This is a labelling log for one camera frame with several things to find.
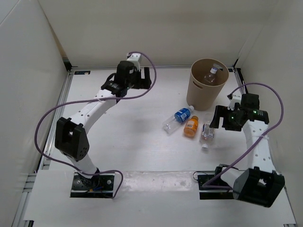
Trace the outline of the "clear bottle white label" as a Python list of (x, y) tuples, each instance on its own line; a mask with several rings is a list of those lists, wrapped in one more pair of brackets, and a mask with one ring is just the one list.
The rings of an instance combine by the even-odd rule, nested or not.
[(200, 136), (200, 143), (202, 145), (202, 151), (208, 152), (215, 141), (215, 128), (210, 127), (211, 120), (206, 121), (203, 124), (202, 132)]

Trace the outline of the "orange plastic bottle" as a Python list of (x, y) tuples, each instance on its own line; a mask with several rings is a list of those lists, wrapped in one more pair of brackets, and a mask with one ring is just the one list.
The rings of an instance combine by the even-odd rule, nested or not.
[(199, 118), (194, 115), (187, 121), (183, 130), (186, 137), (193, 138), (195, 136), (199, 125), (198, 120)]

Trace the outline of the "blue label plastic bottle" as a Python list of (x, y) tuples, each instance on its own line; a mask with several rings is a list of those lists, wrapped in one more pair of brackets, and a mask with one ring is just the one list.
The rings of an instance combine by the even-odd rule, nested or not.
[(192, 105), (178, 110), (163, 123), (162, 129), (168, 135), (171, 135), (183, 124), (185, 120), (187, 120), (191, 116), (193, 111), (194, 107)]

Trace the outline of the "clear plastic bottle white cap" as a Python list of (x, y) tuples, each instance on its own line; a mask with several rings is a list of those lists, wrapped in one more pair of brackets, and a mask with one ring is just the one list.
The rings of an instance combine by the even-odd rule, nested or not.
[(212, 67), (210, 71), (204, 76), (204, 79), (207, 83), (213, 84), (216, 79), (217, 68)]

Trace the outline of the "brown round bin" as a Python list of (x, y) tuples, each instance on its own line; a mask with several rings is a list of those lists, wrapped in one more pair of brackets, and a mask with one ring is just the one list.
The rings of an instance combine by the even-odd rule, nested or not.
[[(215, 74), (214, 83), (210, 85), (204, 80), (204, 77), (212, 67), (218, 70)], [(220, 61), (208, 58), (197, 60), (190, 69), (187, 104), (192, 105), (198, 111), (208, 110), (215, 102), (228, 78), (229, 71)]]

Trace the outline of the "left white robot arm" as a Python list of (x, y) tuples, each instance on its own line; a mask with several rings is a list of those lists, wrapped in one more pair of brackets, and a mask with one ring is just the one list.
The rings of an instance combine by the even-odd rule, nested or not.
[(94, 102), (88, 102), (71, 117), (61, 117), (57, 121), (55, 147), (79, 169), (80, 180), (89, 189), (100, 185), (99, 169), (88, 155), (89, 130), (109, 108), (126, 96), (129, 89), (149, 89), (151, 82), (148, 67), (139, 70), (133, 62), (121, 61), (116, 72), (108, 76), (101, 86)]

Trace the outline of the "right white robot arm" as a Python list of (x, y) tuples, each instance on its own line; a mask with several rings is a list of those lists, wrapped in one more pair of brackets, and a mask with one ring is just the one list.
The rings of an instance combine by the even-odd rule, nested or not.
[(278, 174), (271, 160), (268, 137), (268, 113), (259, 108), (259, 96), (255, 94), (228, 95), (228, 106), (215, 108), (211, 128), (222, 127), (227, 131), (243, 131), (248, 154), (247, 169), (241, 171), (233, 164), (220, 164), (212, 179), (203, 187), (232, 190), (235, 200), (269, 208), (285, 185), (285, 178)]

